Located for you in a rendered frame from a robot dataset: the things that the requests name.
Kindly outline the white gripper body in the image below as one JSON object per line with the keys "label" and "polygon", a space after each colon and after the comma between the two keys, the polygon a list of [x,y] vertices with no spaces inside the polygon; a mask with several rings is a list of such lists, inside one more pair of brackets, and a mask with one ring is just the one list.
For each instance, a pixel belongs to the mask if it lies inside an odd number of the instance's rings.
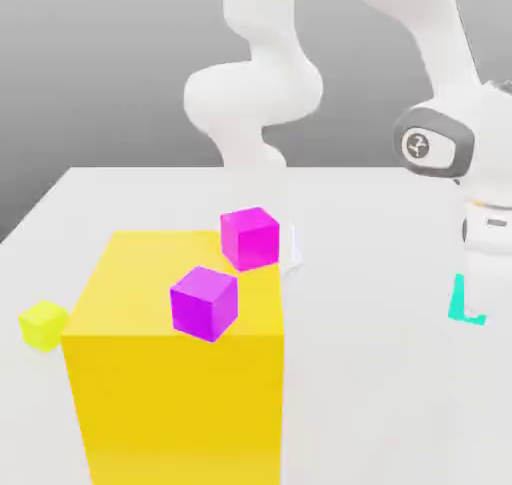
{"label": "white gripper body", "polygon": [[467,207],[465,247],[491,254],[512,254],[512,209]]}

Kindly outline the small magenta cube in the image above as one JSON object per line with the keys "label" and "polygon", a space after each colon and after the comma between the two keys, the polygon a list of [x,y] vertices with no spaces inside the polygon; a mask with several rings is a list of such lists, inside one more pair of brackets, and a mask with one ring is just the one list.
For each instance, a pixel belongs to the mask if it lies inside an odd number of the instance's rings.
{"label": "small magenta cube", "polygon": [[279,261],[280,225],[261,207],[222,214],[220,234],[222,253],[239,272]]}

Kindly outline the small purple cube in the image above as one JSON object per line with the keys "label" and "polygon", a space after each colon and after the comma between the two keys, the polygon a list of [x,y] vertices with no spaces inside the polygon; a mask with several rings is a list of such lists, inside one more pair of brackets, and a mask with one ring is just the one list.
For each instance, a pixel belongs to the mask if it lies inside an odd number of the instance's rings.
{"label": "small purple cube", "polygon": [[238,318],[238,279],[196,266],[170,288],[173,328],[217,341]]}

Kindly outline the small lime yellow cube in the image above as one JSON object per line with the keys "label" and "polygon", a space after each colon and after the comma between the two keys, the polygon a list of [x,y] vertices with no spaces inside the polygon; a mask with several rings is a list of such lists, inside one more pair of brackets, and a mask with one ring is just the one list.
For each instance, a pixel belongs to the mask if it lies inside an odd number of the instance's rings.
{"label": "small lime yellow cube", "polygon": [[60,334],[69,315],[65,308],[40,301],[18,316],[24,342],[32,348],[48,352],[60,343]]}

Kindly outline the large yellow box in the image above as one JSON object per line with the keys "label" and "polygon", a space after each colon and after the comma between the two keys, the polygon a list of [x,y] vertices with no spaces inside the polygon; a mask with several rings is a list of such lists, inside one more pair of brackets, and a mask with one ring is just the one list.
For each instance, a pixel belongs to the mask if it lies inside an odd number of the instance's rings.
{"label": "large yellow box", "polygon": [[210,343],[172,325],[169,290],[197,266],[231,272],[217,232],[115,232],[62,333],[93,485],[280,485],[279,268],[239,275]]}

